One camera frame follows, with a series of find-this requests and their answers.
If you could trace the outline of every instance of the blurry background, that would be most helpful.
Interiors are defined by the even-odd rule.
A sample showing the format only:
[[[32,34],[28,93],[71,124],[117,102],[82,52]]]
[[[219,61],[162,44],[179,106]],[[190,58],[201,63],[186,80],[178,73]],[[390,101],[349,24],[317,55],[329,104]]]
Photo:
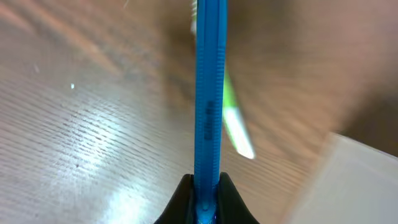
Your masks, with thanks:
[[[160,215],[193,172],[190,5],[0,2],[1,223]],[[395,95],[397,7],[229,0],[227,62],[257,157],[223,133],[221,169],[259,222],[280,222],[328,132]]]

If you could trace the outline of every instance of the wooden table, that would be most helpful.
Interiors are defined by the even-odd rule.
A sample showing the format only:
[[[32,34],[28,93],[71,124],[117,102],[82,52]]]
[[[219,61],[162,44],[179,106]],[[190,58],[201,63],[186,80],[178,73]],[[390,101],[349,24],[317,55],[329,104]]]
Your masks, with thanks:
[[[229,1],[257,150],[221,168],[278,223],[329,131],[395,83],[394,0]],[[0,2],[0,222],[152,223],[193,172],[190,1]]]

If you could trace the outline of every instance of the green pen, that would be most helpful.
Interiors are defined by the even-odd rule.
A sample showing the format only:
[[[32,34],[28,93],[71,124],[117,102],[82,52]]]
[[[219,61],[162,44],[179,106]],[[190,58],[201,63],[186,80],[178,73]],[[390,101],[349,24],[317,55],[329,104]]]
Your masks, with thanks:
[[[192,2],[192,24],[191,31],[197,33],[197,0]],[[256,154],[251,144],[249,134],[244,125],[241,112],[236,102],[231,79],[225,66],[224,92],[223,92],[223,122],[228,136],[236,151],[249,159],[254,159]]]

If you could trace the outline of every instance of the blue tube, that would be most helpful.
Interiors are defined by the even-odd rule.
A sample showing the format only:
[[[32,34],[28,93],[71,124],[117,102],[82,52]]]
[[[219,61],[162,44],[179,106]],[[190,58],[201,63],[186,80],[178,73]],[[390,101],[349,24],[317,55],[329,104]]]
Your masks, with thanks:
[[[227,1],[198,0],[193,183],[197,220],[203,224],[216,218],[226,33]]]

